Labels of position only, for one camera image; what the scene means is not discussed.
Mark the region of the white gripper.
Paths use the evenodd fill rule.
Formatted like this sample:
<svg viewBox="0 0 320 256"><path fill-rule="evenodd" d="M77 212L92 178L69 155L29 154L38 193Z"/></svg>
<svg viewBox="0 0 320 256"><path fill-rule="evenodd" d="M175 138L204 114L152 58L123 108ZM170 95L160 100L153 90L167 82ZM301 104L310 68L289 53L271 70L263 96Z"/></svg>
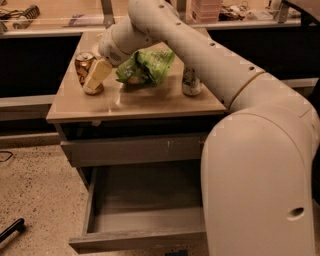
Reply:
<svg viewBox="0 0 320 256"><path fill-rule="evenodd" d="M90 67L88 76L85 78L85 83L83 85L85 91L102 91L102 82L111 73L112 65L119 66L129 58L129 56L122 52L116 45L116 41L112 34L113 28L114 26L109 27L102 33L99 39L98 53L104 59L101 58L96 60Z"/></svg>

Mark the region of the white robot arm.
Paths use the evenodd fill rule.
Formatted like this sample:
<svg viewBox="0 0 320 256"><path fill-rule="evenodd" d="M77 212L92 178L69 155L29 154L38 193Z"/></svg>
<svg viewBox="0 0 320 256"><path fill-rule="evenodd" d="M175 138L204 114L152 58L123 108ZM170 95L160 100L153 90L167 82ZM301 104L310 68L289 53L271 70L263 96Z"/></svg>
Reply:
<svg viewBox="0 0 320 256"><path fill-rule="evenodd" d="M166 0L129 0L98 52L116 66L159 41L229 110L202 151L210 256L315 256L312 162L319 117L289 86L179 19Z"/></svg>

